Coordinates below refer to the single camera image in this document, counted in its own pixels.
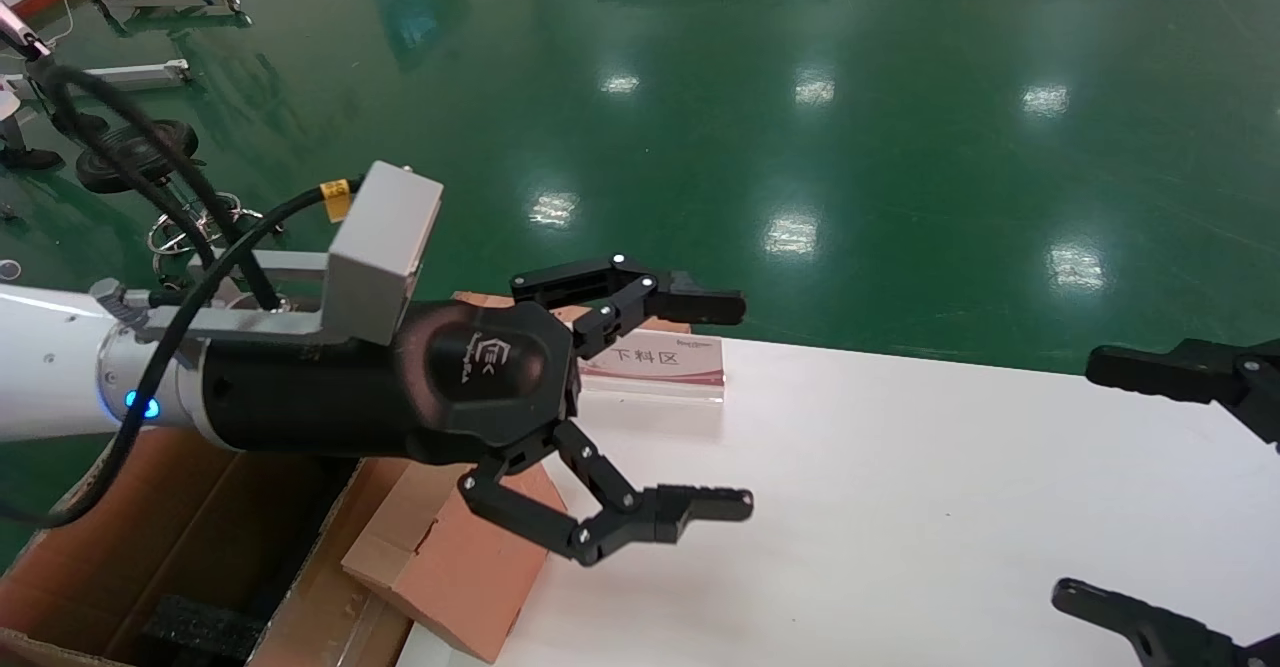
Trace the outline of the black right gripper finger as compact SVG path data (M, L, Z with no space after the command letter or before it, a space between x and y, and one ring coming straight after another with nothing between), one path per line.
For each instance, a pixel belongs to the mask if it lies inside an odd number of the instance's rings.
M1217 403L1262 443L1279 446L1279 341L1222 344L1185 339L1166 353L1100 344L1085 379L1170 401Z
M1224 632L1158 606L1076 579L1060 579L1059 612L1125 639L1143 666L1277 666L1279 635L1240 645Z

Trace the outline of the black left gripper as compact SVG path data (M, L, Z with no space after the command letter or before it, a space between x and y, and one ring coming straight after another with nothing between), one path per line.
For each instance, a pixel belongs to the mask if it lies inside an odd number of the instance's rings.
M753 516L746 489L636 489L566 420L577 411L576 358L598 357L650 319L740 325L744 293L625 253L521 271L509 293L517 303L506 309L411 303L389 344L210 342L201 367L209 429L246 452L477 462L458 480L470 511L581 566L631 543L675 544L692 521ZM553 311L570 306L588 312L568 330ZM595 515L576 520L503 484L553 453L595 498Z

